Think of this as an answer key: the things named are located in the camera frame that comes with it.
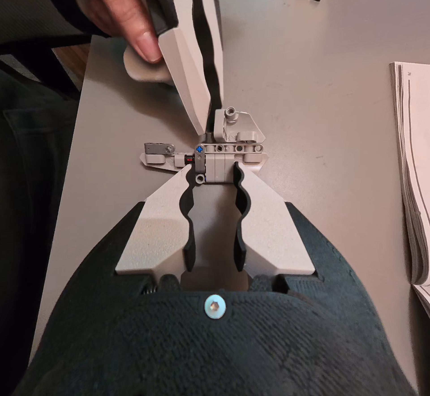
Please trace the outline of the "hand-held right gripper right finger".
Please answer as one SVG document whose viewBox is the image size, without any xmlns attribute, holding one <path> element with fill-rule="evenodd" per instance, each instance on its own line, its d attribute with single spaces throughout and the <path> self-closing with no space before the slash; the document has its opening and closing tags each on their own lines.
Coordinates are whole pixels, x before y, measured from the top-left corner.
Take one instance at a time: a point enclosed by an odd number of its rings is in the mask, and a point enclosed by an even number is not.
<svg viewBox="0 0 430 396">
<path fill-rule="evenodd" d="M 312 275 L 315 267 L 284 199 L 242 163 L 234 163 L 234 261 L 250 277 Z"/>
</svg>

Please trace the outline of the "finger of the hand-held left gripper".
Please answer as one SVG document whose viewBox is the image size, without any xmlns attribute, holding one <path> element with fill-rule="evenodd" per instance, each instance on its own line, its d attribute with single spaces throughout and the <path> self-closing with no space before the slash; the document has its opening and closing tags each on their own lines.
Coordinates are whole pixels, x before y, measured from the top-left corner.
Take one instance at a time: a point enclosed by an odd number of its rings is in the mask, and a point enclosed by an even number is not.
<svg viewBox="0 0 430 396">
<path fill-rule="evenodd" d="M 193 23 L 210 94 L 209 116 L 214 116 L 224 98 L 223 47 L 215 0 L 193 0 Z"/>
<path fill-rule="evenodd" d="M 193 0 L 173 0 L 178 25 L 159 36 L 159 47 L 197 133 L 205 133 L 210 93 L 193 25 Z"/>
</svg>

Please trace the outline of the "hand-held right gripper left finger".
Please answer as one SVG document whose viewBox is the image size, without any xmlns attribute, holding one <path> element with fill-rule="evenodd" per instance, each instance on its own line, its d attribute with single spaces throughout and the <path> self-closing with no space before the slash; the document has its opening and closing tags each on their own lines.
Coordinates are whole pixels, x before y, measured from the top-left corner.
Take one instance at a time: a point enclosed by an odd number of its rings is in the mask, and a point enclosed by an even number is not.
<svg viewBox="0 0 430 396">
<path fill-rule="evenodd" d="M 142 208 L 115 271 L 164 275 L 181 279 L 196 260 L 196 243 L 189 212 L 194 206 L 195 169 L 186 165 L 150 195 Z"/>
</svg>

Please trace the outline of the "long grey brick assembly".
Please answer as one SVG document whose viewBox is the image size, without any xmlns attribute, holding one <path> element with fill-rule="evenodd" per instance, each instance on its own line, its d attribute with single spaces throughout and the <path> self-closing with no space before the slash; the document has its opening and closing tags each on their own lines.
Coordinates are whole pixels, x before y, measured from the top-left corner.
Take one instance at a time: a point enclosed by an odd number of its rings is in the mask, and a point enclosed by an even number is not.
<svg viewBox="0 0 430 396">
<path fill-rule="evenodd" d="M 193 151 L 182 153 L 169 143 L 145 143 L 141 162 L 169 172 L 179 172 L 193 165 L 198 184 L 232 183 L 234 163 L 240 162 L 258 174 L 268 160 L 259 143 L 199 143 Z"/>
</svg>

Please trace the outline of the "small grey brick panel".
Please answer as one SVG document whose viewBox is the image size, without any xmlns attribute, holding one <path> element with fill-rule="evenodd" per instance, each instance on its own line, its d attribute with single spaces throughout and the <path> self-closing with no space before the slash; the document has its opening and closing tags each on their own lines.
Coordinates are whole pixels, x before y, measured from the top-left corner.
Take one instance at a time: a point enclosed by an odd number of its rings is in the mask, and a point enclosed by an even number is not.
<svg viewBox="0 0 430 396">
<path fill-rule="evenodd" d="M 213 127 L 202 136 L 204 143 L 261 144 L 265 141 L 264 134 L 249 113 L 229 107 L 217 109 L 214 114 Z"/>
</svg>

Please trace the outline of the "person's left hand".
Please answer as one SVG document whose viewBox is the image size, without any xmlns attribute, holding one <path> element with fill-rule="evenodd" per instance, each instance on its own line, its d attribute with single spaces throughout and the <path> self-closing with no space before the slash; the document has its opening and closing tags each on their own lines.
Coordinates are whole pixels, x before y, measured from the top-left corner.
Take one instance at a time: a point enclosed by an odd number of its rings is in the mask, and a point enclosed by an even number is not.
<svg viewBox="0 0 430 396">
<path fill-rule="evenodd" d="M 104 33 L 124 37 L 146 62 L 162 59 L 152 20 L 140 0 L 86 0 L 81 10 Z"/>
</svg>

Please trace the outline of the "dark grey chair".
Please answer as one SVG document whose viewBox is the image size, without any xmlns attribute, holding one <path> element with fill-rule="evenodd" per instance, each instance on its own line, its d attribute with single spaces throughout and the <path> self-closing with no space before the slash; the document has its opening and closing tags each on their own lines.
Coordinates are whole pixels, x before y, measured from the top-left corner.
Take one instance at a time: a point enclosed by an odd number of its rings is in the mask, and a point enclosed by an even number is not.
<svg viewBox="0 0 430 396">
<path fill-rule="evenodd" d="M 90 41 L 50 0 L 0 0 L 0 54 L 12 55 L 43 85 L 72 98 L 80 92 L 52 50 Z"/>
</svg>

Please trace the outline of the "person's black sweater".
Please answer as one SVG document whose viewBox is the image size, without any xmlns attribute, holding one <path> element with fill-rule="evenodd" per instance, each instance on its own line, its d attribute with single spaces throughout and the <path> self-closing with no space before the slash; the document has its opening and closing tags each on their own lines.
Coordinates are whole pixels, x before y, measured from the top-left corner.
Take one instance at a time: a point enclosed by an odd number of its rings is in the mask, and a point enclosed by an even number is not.
<svg viewBox="0 0 430 396">
<path fill-rule="evenodd" d="M 77 112 L 77 100 L 1 62 L 1 395 L 28 365 Z"/>
</svg>

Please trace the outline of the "brick instruction booklet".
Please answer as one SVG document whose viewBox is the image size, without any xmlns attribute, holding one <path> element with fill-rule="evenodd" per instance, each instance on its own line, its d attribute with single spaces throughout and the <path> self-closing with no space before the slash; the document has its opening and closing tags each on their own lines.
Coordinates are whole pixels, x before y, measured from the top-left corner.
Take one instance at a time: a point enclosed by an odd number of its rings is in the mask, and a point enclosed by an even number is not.
<svg viewBox="0 0 430 396">
<path fill-rule="evenodd" d="M 402 199 L 411 251 L 411 285 L 430 315 L 430 66 L 392 62 Z"/>
</svg>

